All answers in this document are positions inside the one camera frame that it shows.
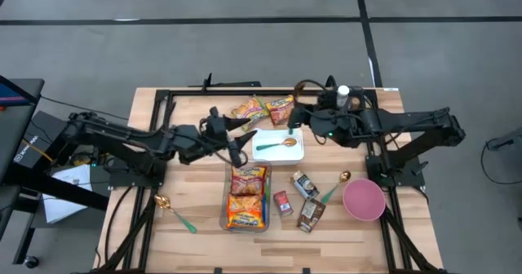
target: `pink bowl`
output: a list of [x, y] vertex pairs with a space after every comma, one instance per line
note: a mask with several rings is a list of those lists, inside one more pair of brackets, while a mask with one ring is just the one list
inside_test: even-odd
[[348, 213], [361, 221], [374, 221], [386, 207], [381, 188], [368, 179], [349, 182], [344, 188], [343, 204]]

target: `wooden tabletop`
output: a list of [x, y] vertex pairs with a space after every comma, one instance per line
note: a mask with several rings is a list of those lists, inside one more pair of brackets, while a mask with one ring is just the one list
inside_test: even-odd
[[[156, 90], [139, 88], [136, 91], [130, 126], [148, 129]], [[376, 91], [380, 108], [404, 112], [399, 91]], [[208, 116], [211, 107], [216, 106], [221, 114], [229, 115], [247, 99], [246, 96], [179, 96], [175, 98], [177, 105], [170, 123], [197, 125], [201, 118]], [[260, 99], [268, 101], [274, 97]], [[305, 100], [313, 102], [315, 98], [301, 99]], [[256, 127], [274, 128], [269, 118]], [[195, 225], [198, 232], [189, 233], [171, 212], [157, 210], [147, 272], [213, 272], [215, 267], [221, 267], [224, 272], [302, 272], [304, 267], [315, 273], [387, 272], [379, 222], [361, 222], [351, 217], [343, 208], [342, 188], [331, 197], [312, 233], [296, 227], [303, 205], [303, 197], [289, 182], [296, 170], [306, 173], [316, 184], [321, 192], [318, 199], [338, 182], [343, 170], [350, 170], [352, 179], [367, 177], [364, 144], [359, 148], [341, 148], [329, 141], [321, 146], [306, 126], [303, 133], [304, 159], [296, 166], [274, 166], [272, 172], [272, 192], [286, 190], [294, 213], [282, 219], [272, 203], [270, 228], [264, 233], [230, 233], [219, 226], [225, 165], [216, 156], [195, 161], [190, 166], [179, 164], [177, 158], [170, 161], [160, 193], [171, 199], [173, 207]], [[242, 130], [232, 134], [240, 135]], [[409, 140], [409, 135], [403, 134], [398, 142], [402, 145]], [[251, 144], [244, 150], [251, 155]], [[123, 191], [124, 188], [119, 188], [110, 197], [98, 247], [102, 257], [108, 217]], [[116, 214], [109, 241], [110, 254], [129, 231], [135, 192], [133, 188]], [[442, 267], [426, 200], [410, 188], [399, 188], [398, 193], [407, 233], [428, 261]], [[138, 264], [141, 240], [139, 236], [135, 244], [134, 267]], [[395, 234], [392, 240], [397, 267], [402, 267]]]

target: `paper sheet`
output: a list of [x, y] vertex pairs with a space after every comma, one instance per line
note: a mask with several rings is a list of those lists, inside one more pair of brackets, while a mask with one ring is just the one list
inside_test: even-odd
[[[56, 172], [52, 175], [52, 178], [71, 184], [84, 183], [79, 185], [79, 187], [92, 192], [92, 186], [90, 184], [91, 168], [88, 165], [81, 165], [71, 169]], [[46, 209], [46, 220], [48, 223], [56, 223], [86, 208], [85, 205], [75, 204], [70, 201], [58, 200], [53, 198], [53, 196], [46, 194], [43, 195], [43, 200], [43, 205]]]

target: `gold spoon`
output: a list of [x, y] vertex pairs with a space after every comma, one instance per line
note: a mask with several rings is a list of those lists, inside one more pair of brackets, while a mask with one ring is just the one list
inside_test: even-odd
[[174, 209], [172, 209], [170, 207], [170, 200], [168, 197], [165, 197], [162, 195], [156, 195], [156, 196], [154, 196], [154, 201], [160, 208], [170, 210], [170, 212], [174, 213], [176, 215], [176, 217], [178, 217], [179, 221], [181, 221], [188, 228], [188, 230], [191, 233], [196, 233], [197, 229], [192, 224], [190, 224], [189, 221], [187, 221], [187, 220], [185, 220], [185, 218], [181, 217], [178, 214], [178, 212], [174, 211]]
[[278, 145], [285, 145], [287, 147], [293, 147], [293, 146], [296, 145], [296, 143], [297, 143], [296, 139], [288, 138], [288, 139], [285, 139], [280, 144], [264, 144], [264, 145], [257, 146], [257, 147], [255, 147], [255, 150], [256, 151], [261, 151], [261, 150], [264, 150], [265, 148], [271, 148], [271, 147], [275, 147], [275, 146], [278, 146]]
[[350, 177], [352, 177], [352, 173], [350, 173], [350, 171], [343, 171], [341, 173], [341, 175], [339, 176], [339, 182], [337, 184], [335, 184], [335, 186], [334, 186], [334, 188], [332, 188], [332, 190], [330, 190], [328, 193], [325, 194], [324, 197], [321, 198], [321, 203], [325, 204], [326, 202], [328, 202], [330, 200], [330, 197], [332, 197], [332, 195], [334, 194], [335, 189], [341, 183], [347, 182], [350, 179]]

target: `green spoon handle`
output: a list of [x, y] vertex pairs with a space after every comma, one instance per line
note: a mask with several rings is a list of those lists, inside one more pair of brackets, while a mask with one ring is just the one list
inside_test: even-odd
[[260, 146], [255, 147], [255, 150], [256, 151], [261, 151], [261, 150], [264, 150], [265, 148], [271, 148], [271, 147], [275, 147], [277, 145], [280, 145], [280, 144], [264, 144], [264, 145], [260, 145]]
[[321, 203], [323, 203], [323, 204], [327, 203], [327, 202], [330, 200], [330, 197], [332, 197], [332, 195], [334, 194], [335, 189], [336, 189], [338, 186], [339, 186], [339, 183], [335, 184], [334, 188], [332, 188], [331, 191], [329, 191], [328, 193], [326, 193], [325, 196], [321, 198]]
[[191, 233], [196, 233], [197, 232], [197, 229], [192, 225], [190, 224], [189, 221], [187, 221], [185, 218], [181, 217], [181, 215], [178, 214], [178, 212], [170, 209], [170, 212], [174, 213], [176, 215], [176, 217], [178, 217], [179, 221], [181, 221], [187, 228], [188, 230], [191, 232]]

